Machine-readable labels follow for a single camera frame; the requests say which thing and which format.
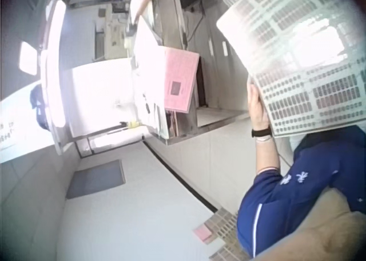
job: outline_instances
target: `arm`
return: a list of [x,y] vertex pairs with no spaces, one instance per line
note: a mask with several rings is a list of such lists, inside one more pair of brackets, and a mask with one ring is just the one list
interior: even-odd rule
[[[260,131],[269,126],[268,115],[260,101],[258,89],[253,84],[248,84],[248,109],[254,130]],[[257,175],[265,170],[280,169],[279,154],[273,138],[256,140],[256,157]]]

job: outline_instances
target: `gray floor mat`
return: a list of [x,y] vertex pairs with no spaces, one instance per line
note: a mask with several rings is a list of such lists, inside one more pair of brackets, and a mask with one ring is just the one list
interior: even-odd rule
[[112,161],[83,171],[76,171],[67,190],[66,198],[89,195],[124,183],[121,160]]

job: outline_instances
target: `beige cushion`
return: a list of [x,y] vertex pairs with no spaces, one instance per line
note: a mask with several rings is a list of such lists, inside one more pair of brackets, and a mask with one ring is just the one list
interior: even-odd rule
[[351,212],[346,198],[327,188],[298,229],[262,252],[261,260],[332,260],[353,258],[366,239],[366,216]]

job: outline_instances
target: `black baseboard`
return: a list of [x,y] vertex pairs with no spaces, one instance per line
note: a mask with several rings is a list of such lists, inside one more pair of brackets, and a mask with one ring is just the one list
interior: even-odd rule
[[156,159],[165,166],[165,168],[190,192],[193,194],[194,197],[196,197],[200,202],[202,202],[203,205],[206,206],[210,211],[213,213],[217,212],[217,208],[212,205],[210,202],[208,202],[205,198],[203,198],[197,191],[195,191],[186,181],[182,179],[181,176],[179,176],[155,151],[150,147],[150,145],[144,141],[144,144],[146,147],[151,151],[151,153],[156,157]]

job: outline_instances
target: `watch strap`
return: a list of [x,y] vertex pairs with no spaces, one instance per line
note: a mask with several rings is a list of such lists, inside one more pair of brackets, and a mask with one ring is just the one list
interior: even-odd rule
[[262,130],[256,130],[256,131],[252,129],[252,137],[264,137],[267,135],[272,136],[272,130],[270,127],[267,127],[266,129],[262,129]]

